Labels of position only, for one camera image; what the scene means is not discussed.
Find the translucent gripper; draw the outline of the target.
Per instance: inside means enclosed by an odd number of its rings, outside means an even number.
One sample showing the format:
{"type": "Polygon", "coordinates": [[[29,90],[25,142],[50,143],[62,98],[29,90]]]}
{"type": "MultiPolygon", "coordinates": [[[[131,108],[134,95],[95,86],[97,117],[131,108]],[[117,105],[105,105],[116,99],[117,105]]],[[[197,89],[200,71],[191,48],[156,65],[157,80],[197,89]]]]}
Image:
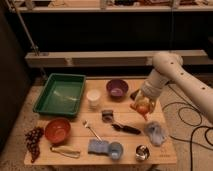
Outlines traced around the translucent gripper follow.
{"type": "Polygon", "coordinates": [[[147,105],[149,107],[149,112],[152,113],[154,111],[156,102],[152,99],[146,97],[140,90],[134,100],[134,105],[147,105]]]}

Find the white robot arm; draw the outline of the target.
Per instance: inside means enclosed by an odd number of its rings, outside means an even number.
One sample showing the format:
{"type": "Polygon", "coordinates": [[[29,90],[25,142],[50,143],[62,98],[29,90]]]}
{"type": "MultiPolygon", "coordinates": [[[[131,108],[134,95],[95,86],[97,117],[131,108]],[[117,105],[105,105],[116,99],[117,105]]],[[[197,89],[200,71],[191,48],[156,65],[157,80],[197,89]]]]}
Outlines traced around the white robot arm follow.
{"type": "Polygon", "coordinates": [[[147,119],[146,114],[154,111],[163,87],[172,80],[213,124],[213,88],[185,71],[182,64],[183,59],[178,54],[166,51],[155,53],[153,69],[139,88],[131,108],[147,119]]]}

